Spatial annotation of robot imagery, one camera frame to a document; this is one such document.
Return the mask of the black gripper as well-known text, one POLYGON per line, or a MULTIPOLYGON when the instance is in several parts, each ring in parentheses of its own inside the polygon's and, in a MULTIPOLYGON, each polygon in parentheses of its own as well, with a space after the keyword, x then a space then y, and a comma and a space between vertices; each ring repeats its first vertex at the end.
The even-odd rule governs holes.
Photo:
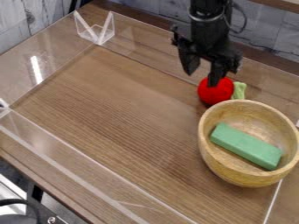
POLYGON ((202 59, 211 62, 208 74, 208 87, 218 86, 227 72, 236 73, 240 68, 242 52, 232 45, 230 38, 223 37, 211 45, 207 40, 192 38, 192 27, 190 25, 174 25, 172 45, 178 47, 183 71, 192 75, 202 59))

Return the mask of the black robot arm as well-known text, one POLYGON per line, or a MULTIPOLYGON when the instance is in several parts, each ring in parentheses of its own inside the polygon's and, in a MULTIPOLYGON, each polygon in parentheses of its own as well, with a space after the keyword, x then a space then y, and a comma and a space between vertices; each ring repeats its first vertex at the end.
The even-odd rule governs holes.
POLYGON ((228 72, 239 71, 242 51, 230 40, 232 9, 244 11, 234 0, 191 0, 187 25, 174 24, 172 45, 178 47, 183 71, 192 75, 202 59, 210 62, 208 87, 219 85, 228 72))

